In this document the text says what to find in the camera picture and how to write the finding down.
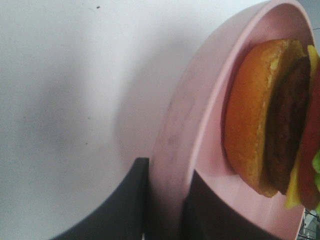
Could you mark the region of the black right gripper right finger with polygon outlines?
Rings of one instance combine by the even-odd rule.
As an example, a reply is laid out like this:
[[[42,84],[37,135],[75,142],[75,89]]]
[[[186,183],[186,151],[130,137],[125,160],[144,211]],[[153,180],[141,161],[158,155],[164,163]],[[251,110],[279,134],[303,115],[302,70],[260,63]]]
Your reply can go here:
[[[185,240],[271,240],[273,236],[236,213],[195,171],[183,209]]]

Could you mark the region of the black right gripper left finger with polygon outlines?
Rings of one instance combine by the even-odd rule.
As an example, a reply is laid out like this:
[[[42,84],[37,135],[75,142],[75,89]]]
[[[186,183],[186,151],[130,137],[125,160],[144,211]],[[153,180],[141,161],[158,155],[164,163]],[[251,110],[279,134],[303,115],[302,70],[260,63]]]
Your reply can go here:
[[[116,190],[55,240],[141,240],[145,231],[149,159],[136,158]]]

